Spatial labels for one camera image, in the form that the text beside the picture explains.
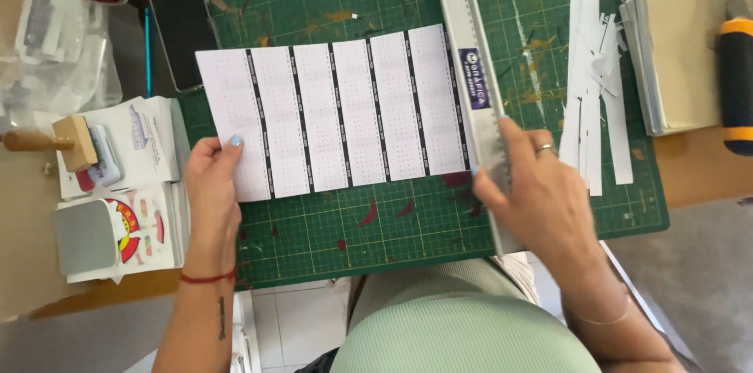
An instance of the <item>cutting mat grid lines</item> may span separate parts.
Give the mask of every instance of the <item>cutting mat grid lines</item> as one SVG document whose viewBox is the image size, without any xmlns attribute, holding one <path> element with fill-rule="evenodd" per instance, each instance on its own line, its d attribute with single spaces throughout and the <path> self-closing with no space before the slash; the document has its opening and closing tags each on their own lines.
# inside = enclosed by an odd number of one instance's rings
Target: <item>cutting mat grid lines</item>
<svg viewBox="0 0 753 373">
<path fill-rule="evenodd" d="M 212 1 L 210 10 L 225 48 L 345 41 L 443 21 L 439 0 Z M 505 111 L 526 129 L 551 130 L 559 142 L 567 88 L 569 0 L 478 3 Z M 602 7 L 616 12 L 617 0 L 602 0 Z M 602 239 L 660 231 L 669 224 L 629 56 L 620 61 L 635 184 L 614 185 L 602 122 L 604 196 L 591 198 Z M 204 93 L 180 100 L 191 142 L 214 136 Z M 429 177 L 241 204 L 238 288 L 492 255 L 488 217 L 484 211 L 474 213 L 469 187 L 448 188 L 442 178 Z M 373 221 L 356 226 L 369 213 L 372 199 Z M 396 216 L 409 202 L 411 212 Z"/>
</svg>

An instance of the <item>calendar sheet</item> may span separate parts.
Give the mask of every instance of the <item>calendar sheet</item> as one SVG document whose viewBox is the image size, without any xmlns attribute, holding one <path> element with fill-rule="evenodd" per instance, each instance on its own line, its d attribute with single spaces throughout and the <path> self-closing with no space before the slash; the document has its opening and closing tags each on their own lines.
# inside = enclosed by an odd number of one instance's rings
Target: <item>calendar sheet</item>
<svg viewBox="0 0 753 373">
<path fill-rule="evenodd" d="M 360 41 L 196 53 L 241 202 L 475 165 L 442 25 Z"/>
</svg>

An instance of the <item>woman's right hand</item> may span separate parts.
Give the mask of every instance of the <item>woman's right hand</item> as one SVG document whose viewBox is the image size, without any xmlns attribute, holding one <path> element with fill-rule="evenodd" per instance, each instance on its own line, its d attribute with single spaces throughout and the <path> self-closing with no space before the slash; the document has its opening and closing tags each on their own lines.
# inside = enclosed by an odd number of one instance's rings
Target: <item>woman's right hand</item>
<svg viewBox="0 0 753 373">
<path fill-rule="evenodd" d="M 561 267 L 577 275 L 583 272 L 578 267 L 588 270 L 594 263 L 603 263 L 583 179 L 551 149 L 539 149 L 547 144 L 554 147 L 551 133 L 525 132 L 511 118 L 499 119 L 499 128 L 507 140 L 512 191 L 505 196 L 478 169 L 475 194 L 553 275 L 565 273 L 553 271 Z"/>
</svg>

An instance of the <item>wooden table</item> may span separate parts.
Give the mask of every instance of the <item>wooden table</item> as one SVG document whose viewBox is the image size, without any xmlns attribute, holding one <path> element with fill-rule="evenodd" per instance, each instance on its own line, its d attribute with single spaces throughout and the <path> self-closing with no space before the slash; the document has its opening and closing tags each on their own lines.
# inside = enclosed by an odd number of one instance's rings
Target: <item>wooden table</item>
<svg viewBox="0 0 753 373">
<path fill-rule="evenodd" d="M 753 195 L 753 157 L 732 154 L 723 140 L 720 127 L 654 139 L 669 208 Z M 87 293 L 44 307 L 33 318 L 172 294 L 179 277 L 179 270 L 169 270 L 127 275 L 118 286 L 108 280 Z"/>
</svg>

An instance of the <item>forearm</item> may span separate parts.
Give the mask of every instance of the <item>forearm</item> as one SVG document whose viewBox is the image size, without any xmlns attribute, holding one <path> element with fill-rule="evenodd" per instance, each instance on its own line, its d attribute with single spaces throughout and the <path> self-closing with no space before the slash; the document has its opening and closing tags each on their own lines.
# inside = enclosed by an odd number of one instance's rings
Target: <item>forearm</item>
<svg viewBox="0 0 753 373">
<path fill-rule="evenodd" d="M 562 308 L 572 314 L 568 316 L 569 324 L 598 362 L 675 360 L 664 339 L 628 298 L 604 258 L 593 258 L 576 269 L 552 267 L 562 292 Z M 608 325 L 592 323 L 618 319 L 622 320 Z"/>
<path fill-rule="evenodd" d="M 184 273 L 214 276 L 189 252 Z M 211 283 L 181 282 L 173 315 L 157 351 L 154 373 L 227 372 L 233 350 L 233 287 L 235 280 Z"/>
</svg>

